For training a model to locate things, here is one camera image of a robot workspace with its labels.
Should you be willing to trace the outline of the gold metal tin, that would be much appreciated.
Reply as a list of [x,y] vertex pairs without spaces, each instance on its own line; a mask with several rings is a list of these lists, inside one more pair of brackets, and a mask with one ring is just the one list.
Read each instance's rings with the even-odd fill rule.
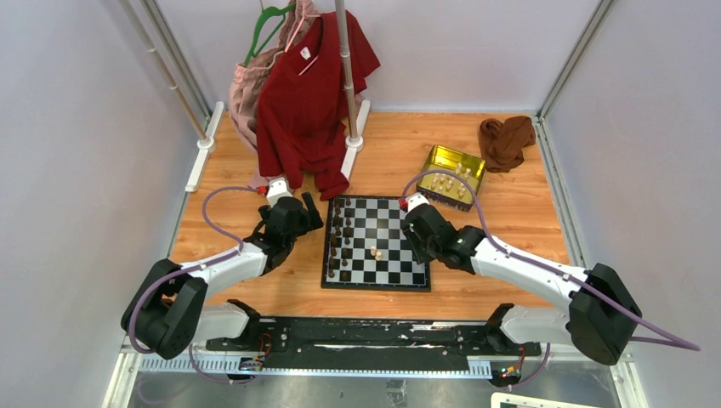
[[460,150],[435,144],[423,164],[424,175],[417,181],[417,191],[461,212],[474,207],[474,198],[485,175],[485,161]]

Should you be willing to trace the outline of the black white chessboard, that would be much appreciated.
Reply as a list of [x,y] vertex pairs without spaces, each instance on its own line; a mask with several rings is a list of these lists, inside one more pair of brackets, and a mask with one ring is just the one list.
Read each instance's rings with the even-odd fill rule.
[[417,263],[394,196],[339,195],[329,201],[321,287],[429,292],[430,267]]

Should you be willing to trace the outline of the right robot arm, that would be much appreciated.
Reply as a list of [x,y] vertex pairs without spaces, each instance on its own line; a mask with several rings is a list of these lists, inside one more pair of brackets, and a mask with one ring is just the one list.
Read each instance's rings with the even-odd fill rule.
[[413,257],[437,260],[449,269],[491,277],[549,302],[546,309],[512,303],[497,307],[488,320],[485,342],[495,354],[522,343],[574,346],[605,366],[621,358],[642,315],[617,272],[597,263],[591,269],[555,263],[522,251],[474,226],[456,229],[420,195],[402,201],[401,222]]

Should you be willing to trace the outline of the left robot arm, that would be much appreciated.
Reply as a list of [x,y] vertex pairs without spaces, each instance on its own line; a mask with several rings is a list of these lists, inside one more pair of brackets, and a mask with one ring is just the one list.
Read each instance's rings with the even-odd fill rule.
[[266,275],[281,266],[297,239],[322,227],[309,192],[268,195],[259,208],[260,221],[236,246],[210,258],[175,263],[156,261],[121,318],[133,348],[171,360],[192,343],[228,338],[240,351],[260,340],[258,313],[245,303],[206,301],[236,283]]

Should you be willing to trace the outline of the red t-shirt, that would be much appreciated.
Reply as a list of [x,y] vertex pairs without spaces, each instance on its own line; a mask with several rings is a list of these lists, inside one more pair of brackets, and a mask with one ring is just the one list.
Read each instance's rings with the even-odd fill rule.
[[257,108],[258,169],[285,176],[290,187],[312,174],[321,199],[349,188],[341,172],[348,115],[337,16],[322,14],[281,56],[263,85]]

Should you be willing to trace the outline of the white rack base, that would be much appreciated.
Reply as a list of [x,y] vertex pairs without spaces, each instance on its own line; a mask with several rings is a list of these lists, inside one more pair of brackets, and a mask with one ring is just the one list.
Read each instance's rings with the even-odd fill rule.
[[341,166],[341,173],[347,180],[350,180],[357,156],[364,148],[365,141],[363,133],[371,110],[371,105],[372,104],[369,99],[363,99],[357,105],[355,121],[351,124],[350,134],[345,140],[346,152]]

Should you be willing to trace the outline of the brown crumpled cloth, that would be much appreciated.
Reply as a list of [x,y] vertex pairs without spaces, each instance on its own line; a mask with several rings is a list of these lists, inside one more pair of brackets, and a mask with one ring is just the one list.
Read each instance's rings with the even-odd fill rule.
[[491,173],[508,173],[525,161],[523,149],[536,143],[536,130],[528,116],[505,121],[491,118],[479,127],[481,157]]

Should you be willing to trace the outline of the pink garment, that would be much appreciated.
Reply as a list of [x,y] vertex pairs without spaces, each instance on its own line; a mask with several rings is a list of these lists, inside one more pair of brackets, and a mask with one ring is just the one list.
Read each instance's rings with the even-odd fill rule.
[[230,122],[240,141],[253,154],[258,154],[256,137],[258,98],[277,60],[295,45],[312,25],[318,9],[312,1],[291,1],[295,7],[280,26],[277,43],[263,50],[246,64],[236,66],[230,85]]

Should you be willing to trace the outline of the green clothes hanger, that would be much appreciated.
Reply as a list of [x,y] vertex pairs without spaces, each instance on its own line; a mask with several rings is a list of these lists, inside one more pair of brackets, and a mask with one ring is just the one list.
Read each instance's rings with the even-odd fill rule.
[[[241,63],[243,67],[247,67],[252,60],[257,58],[261,52],[264,51],[270,40],[285,24],[288,15],[295,10],[296,6],[297,4],[295,1],[290,1],[282,8],[278,6],[262,8],[253,28],[253,37],[250,47],[245,55],[245,59]],[[268,23],[273,22],[274,20],[277,21],[275,27],[272,30],[266,29],[265,27]]]

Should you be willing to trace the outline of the metal clothes rack pole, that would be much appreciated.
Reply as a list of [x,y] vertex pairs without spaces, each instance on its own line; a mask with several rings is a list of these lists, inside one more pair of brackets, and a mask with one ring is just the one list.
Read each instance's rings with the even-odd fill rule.
[[355,103],[355,85],[353,80],[353,71],[351,64],[351,52],[349,47],[349,31],[346,8],[344,0],[335,0],[335,12],[338,25],[338,35],[340,44],[340,57],[343,63],[343,77],[344,85],[343,89],[346,94],[347,105],[348,105],[348,118],[349,118],[349,133],[350,126],[355,121],[355,113],[357,112]]

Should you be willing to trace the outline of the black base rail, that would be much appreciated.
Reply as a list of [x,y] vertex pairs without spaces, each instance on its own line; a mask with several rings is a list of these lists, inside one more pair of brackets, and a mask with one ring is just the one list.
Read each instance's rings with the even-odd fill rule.
[[472,357],[511,363],[542,355],[539,343],[494,338],[484,321],[266,316],[241,337],[207,340],[212,351],[248,352],[266,369],[467,371]]

